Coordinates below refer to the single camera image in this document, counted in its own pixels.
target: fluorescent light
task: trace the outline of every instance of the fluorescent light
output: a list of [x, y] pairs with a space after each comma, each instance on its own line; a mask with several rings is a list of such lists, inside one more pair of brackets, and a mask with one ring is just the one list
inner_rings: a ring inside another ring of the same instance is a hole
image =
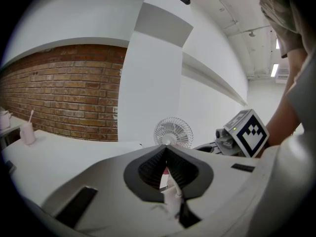
[[278, 45], [278, 41], [276, 40], [276, 49], [280, 49], [280, 46]]
[[271, 73], [271, 77], [275, 77], [277, 73], [278, 64], [273, 64], [273, 69]]

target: ceiling light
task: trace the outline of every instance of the ceiling light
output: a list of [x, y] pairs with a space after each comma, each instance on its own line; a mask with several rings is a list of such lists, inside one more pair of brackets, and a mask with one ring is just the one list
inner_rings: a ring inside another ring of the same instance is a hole
[[271, 73], [271, 77], [275, 77], [277, 73], [278, 64], [273, 64], [273, 69]]

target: fan grille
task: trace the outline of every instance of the fan grille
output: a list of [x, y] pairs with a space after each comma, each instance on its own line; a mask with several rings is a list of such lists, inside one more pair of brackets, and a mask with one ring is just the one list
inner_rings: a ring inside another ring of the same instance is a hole
[[176, 145], [189, 148], [193, 142], [193, 132], [189, 125], [180, 118], [170, 117], [161, 120], [154, 131], [156, 145], [163, 144], [166, 135], [176, 138]]

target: shirt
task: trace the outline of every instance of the shirt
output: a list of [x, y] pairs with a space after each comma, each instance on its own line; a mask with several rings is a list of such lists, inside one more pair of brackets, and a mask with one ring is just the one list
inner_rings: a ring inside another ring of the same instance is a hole
[[276, 32], [282, 58], [298, 48], [304, 48], [308, 54], [312, 52], [316, 34], [293, 0], [260, 0], [259, 4]]

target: person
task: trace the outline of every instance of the person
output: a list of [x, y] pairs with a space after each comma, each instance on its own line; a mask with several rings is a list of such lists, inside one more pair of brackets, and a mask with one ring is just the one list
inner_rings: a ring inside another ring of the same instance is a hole
[[266, 125], [270, 133], [268, 144], [275, 146], [290, 136], [300, 124], [286, 99], [286, 93], [298, 77], [307, 55], [311, 54], [316, 35], [293, 0], [259, 0], [259, 4], [262, 13], [276, 32], [282, 58], [288, 57], [289, 63], [289, 77], [284, 94], [276, 112]]

